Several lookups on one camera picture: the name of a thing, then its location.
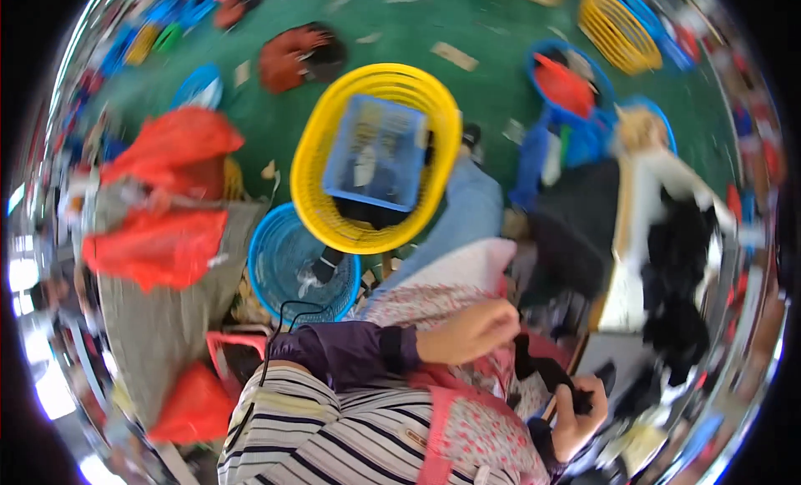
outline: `blue plastic tray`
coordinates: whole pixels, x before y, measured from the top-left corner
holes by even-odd
[[[206,88],[217,80],[217,89],[212,93],[205,108],[215,110],[219,106],[219,102],[223,98],[223,83],[219,75],[219,68],[212,63],[200,66],[197,70],[192,72],[184,83],[181,84],[175,97],[172,99],[170,110],[175,110],[181,105],[188,103],[195,99],[198,94],[202,93]]]
[[[356,94],[328,155],[323,190],[340,199],[411,211],[417,203],[427,137],[423,113]]]
[[[292,203],[268,212],[255,228],[247,251],[247,272],[256,298],[275,318],[279,318],[283,302],[298,299],[325,309],[300,317],[296,327],[309,322],[338,322],[351,309],[361,280],[361,260],[354,254],[346,254],[328,283],[309,287],[302,298],[299,296],[302,284],[298,275],[310,269],[324,249],[323,242],[300,222]],[[298,313],[317,310],[304,304],[287,305],[282,325],[290,325]]]

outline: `gray cloth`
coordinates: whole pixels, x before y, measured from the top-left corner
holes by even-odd
[[[253,230],[268,204],[230,201],[219,254],[227,258],[184,290],[155,287],[144,293],[133,281],[98,276],[100,304],[119,376],[146,430],[182,370],[206,351],[206,332],[231,307],[247,262]]]

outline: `dark hair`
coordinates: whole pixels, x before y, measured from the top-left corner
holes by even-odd
[[[41,281],[30,288],[30,300],[34,303],[34,310],[44,311],[47,309],[45,286]]]

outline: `hand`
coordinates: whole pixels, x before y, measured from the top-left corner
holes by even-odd
[[[572,460],[579,450],[593,437],[598,428],[606,421],[609,410],[606,405],[606,393],[603,382],[594,375],[573,379],[576,389],[591,391],[590,402],[593,410],[588,415],[576,415],[573,411],[573,396],[570,388],[560,384],[556,388],[556,427],[551,433],[554,441],[554,453],[559,462],[566,464]]]
[[[506,299],[488,299],[455,314],[435,330],[417,331],[424,363],[462,365],[478,359],[520,333],[520,315]]]

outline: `pink floral cloth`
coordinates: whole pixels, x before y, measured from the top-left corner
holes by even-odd
[[[414,325],[429,330],[485,299],[505,297],[503,272],[516,244],[486,239],[438,259],[380,296],[365,319],[383,327]],[[550,482],[521,416],[541,408],[549,395],[539,375],[519,381],[509,344],[459,367],[426,366],[410,377],[431,391],[433,418],[417,482],[447,482],[454,462],[516,472],[521,483]],[[510,390],[521,396],[517,412],[506,405]]]

